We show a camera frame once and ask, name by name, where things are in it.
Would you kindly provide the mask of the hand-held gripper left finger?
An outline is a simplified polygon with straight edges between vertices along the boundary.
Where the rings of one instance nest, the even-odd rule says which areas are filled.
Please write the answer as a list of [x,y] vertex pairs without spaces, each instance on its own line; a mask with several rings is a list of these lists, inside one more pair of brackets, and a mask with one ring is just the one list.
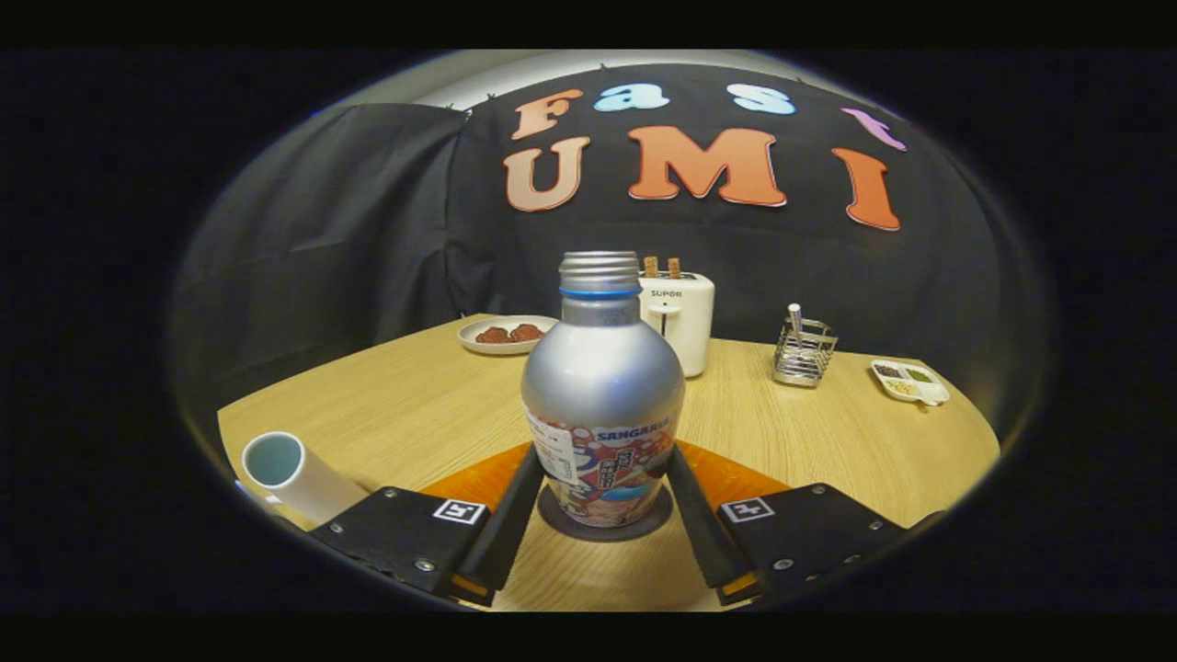
[[417,491],[379,486],[311,535],[395,584],[488,607],[508,583],[543,482],[524,443]]

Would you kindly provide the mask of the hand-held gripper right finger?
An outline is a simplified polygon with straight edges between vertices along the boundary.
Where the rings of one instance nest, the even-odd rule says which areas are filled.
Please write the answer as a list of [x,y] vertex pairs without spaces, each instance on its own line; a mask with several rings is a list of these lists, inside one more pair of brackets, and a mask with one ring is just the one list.
[[666,477],[722,605],[807,598],[907,536],[837,486],[784,485],[689,441],[677,441]]

